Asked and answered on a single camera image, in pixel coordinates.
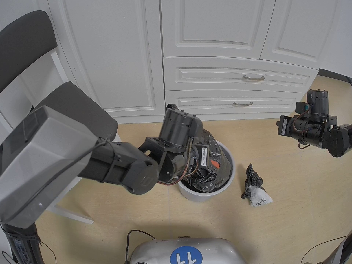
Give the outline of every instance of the gray chair backrest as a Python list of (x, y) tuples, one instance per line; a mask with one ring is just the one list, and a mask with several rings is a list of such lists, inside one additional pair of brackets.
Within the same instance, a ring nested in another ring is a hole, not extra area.
[(44, 11), (25, 14), (0, 31), (0, 92), (56, 47), (54, 30)]

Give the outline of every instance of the printed symbol on packaging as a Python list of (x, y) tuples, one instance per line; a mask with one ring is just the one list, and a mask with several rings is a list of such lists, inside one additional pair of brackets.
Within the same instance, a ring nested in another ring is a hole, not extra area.
[(170, 256), (171, 264), (202, 264), (202, 262), (202, 253), (192, 246), (179, 247)]

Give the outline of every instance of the black garbage bag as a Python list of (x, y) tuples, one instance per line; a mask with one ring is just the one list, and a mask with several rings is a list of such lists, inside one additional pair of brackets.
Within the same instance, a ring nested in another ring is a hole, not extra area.
[[(231, 174), (231, 164), (209, 131), (203, 129), (199, 141), (200, 145), (209, 146), (207, 163), (201, 165), (201, 162), (199, 162), (196, 173), (184, 178), (182, 182), (186, 186), (188, 184), (192, 190), (196, 189), (202, 193), (210, 193), (216, 191), (228, 181)], [(193, 164), (188, 173), (192, 173), (195, 167), (196, 165)]]
[(249, 186), (256, 186), (262, 190), (264, 190), (264, 188), (262, 187), (263, 184), (263, 179), (259, 177), (258, 173), (256, 173), (253, 170), (253, 165), (249, 164), (248, 168), (246, 170), (246, 174), (247, 174), (247, 179), (244, 182), (245, 185), (245, 191), (241, 196), (241, 199), (245, 199), (246, 197), (250, 198), (252, 196), (251, 191), (249, 190)]

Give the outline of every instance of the drawer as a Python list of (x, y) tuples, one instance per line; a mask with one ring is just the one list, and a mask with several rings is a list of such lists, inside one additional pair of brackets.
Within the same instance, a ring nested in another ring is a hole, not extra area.
[(316, 69), (256, 59), (165, 57), (163, 60), (165, 90), (168, 91), (261, 90), (306, 93), (318, 73)]
[(248, 90), (165, 91), (166, 104), (202, 120), (279, 118), (294, 111), (303, 93)]

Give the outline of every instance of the barcode label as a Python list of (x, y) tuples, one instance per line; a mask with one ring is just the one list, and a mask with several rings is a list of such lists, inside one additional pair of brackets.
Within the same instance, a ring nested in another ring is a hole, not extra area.
[(203, 147), (202, 148), (202, 161), (201, 161), (201, 165), (202, 166), (207, 166), (207, 148)]
[(281, 135), (285, 135), (286, 125), (287, 125), (287, 118), (284, 119), (284, 124), (282, 125)]

